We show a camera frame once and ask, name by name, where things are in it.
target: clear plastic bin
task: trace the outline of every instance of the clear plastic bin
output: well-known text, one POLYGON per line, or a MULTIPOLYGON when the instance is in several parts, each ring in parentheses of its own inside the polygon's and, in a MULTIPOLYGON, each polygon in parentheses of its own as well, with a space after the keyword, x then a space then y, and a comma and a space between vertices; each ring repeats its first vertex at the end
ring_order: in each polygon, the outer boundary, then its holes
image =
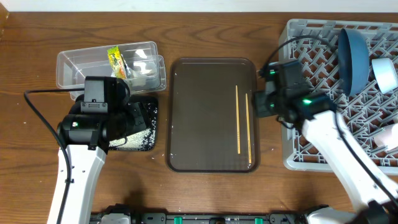
MULTIPOLYGON (((57 86, 61 89, 83 88, 87 76, 110 77, 108 49, 115 45, 60 52, 57 58, 57 86)), ((124 80, 131 94, 166 89, 166 69, 155 42, 119 44, 133 78, 124 80)), ((71 92, 74 100, 82 91, 71 92)))

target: yellow packet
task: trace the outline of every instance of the yellow packet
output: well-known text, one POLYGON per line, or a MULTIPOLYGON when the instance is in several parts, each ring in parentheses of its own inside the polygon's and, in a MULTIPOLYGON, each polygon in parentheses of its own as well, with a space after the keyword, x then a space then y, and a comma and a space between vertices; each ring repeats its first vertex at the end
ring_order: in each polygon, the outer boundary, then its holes
POLYGON ((108 58, 116 78, 126 79, 126 66, 124 64, 124 60, 122 58, 122 55, 120 54, 118 46, 108 49, 108 58))

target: green light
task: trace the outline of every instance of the green light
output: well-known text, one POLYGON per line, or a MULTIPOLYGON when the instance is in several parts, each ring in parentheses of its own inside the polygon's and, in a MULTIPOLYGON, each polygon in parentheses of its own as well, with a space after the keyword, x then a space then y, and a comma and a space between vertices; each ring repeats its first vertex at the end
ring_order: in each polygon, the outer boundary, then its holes
POLYGON ((304 99, 304 100, 303 100, 303 103, 304 103, 305 105, 309 105, 310 103, 312 103, 312 101, 311 101, 311 100, 308 100, 308 99, 304 99))

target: white background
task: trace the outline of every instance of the white background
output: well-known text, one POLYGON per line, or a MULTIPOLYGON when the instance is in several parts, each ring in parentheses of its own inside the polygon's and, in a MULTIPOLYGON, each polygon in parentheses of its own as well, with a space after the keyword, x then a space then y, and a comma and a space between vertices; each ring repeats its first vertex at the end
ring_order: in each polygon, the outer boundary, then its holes
POLYGON ((398 0, 0 0, 14 11, 398 12, 398 0))

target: blue plate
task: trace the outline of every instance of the blue plate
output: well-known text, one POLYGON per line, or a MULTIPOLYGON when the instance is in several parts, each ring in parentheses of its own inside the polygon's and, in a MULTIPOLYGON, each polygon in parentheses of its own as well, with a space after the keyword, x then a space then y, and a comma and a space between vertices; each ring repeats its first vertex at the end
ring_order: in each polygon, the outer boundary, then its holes
POLYGON ((360 93, 368 82, 369 52, 359 31, 341 30, 338 36, 338 66, 344 93, 348 96, 360 93))

